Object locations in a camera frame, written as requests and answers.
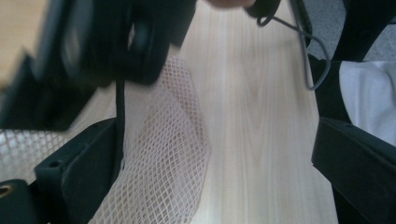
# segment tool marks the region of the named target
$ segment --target wooden table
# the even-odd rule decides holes
[[[21,44],[33,51],[46,3],[0,3],[0,83]],[[288,1],[276,15],[292,21]],[[192,223],[336,223],[331,185],[310,161],[318,112],[297,34],[200,1],[179,54],[212,150]]]

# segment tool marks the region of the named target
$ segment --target gray wire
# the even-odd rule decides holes
[[[300,34],[300,43],[301,43],[301,46],[303,49],[302,54],[303,54],[303,60],[304,60],[305,85],[309,90],[315,91],[323,83],[323,81],[326,79],[327,75],[329,75],[329,71],[330,71],[331,64],[332,64],[329,53],[327,52],[326,47],[323,44],[323,41],[321,41],[316,36],[311,35],[305,31],[301,30],[300,26],[293,26],[293,25],[287,23],[286,21],[281,20],[278,17],[273,17],[271,19],[289,27],[290,29],[292,29]],[[261,19],[258,19],[257,23],[259,25],[261,25],[262,24]],[[325,67],[322,75],[320,76],[320,79],[318,80],[318,82],[316,84],[314,84],[312,87],[309,86],[308,61],[306,60],[306,47],[305,47],[305,42],[304,42],[303,36],[306,36],[306,37],[316,41],[320,45],[321,49],[323,50],[323,53],[324,53],[324,56],[326,59],[326,67]]]

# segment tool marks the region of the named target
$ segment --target netting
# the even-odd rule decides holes
[[[167,61],[159,82],[125,88],[124,164],[92,223],[188,223],[208,163],[201,112],[185,64]]]
[[[0,181],[35,180],[33,169],[89,125],[115,117],[114,87],[100,90],[68,133],[0,131]],[[150,88],[125,87],[120,175],[91,223],[188,223],[204,184],[209,148],[186,65],[170,58]]]

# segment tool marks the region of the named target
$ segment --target cable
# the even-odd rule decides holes
[[[262,18],[258,18],[257,19],[257,24],[259,26],[263,27],[270,20],[277,21],[277,22],[281,23],[282,25],[285,25],[285,26],[289,27],[291,30],[294,30],[294,31],[299,33],[300,42],[301,42],[301,46],[302,46],[302,49],[303,49],[302,53],[303,53],[303,59],[304,59],[305,85],[306,85],[306,87],[309,90],[315,91],[323,83],[323,81],[326,79],[327,75],[329,74],[330,67],[331,67],[331,64],[332,64],[330,56],[329,56],[329,53],[327,52],[326,47],[323,44],[323,41],[321,41],[319,38],[317,38],[314,35],[311,35],[311,34],[305,32],[305,31],[302,31],[299,26],[293,26],[293,25],[287,23],[286,21],[283,21],[280,18],[275,17],[275,16],[267,17],[264,22],[262,22]],[[325,67],[322,75],[320,76],[320,79],[318,80],[318,82],[316,84],[314,84],[312,87],[309,86],[309,74],[308,74],[308,67],[307,67],[308,66],[308,61],[306,60],[306,47],[305,47],[305,42],[303,40],[303,36],[316,41],[320,45],[320,47],[322,48],[323,53],[324,53],[325,58],[326,58],[326,67]]]

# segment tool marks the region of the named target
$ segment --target gray carpet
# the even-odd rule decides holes
[[[341,36],[346,10],[342,0],[304,0],[314,35],[323,40],[332,57]],[[396,61],[396,25],[388,25],[375,41],[364,61]],[[315,42],[308,53],[322,59],[324,55]]]

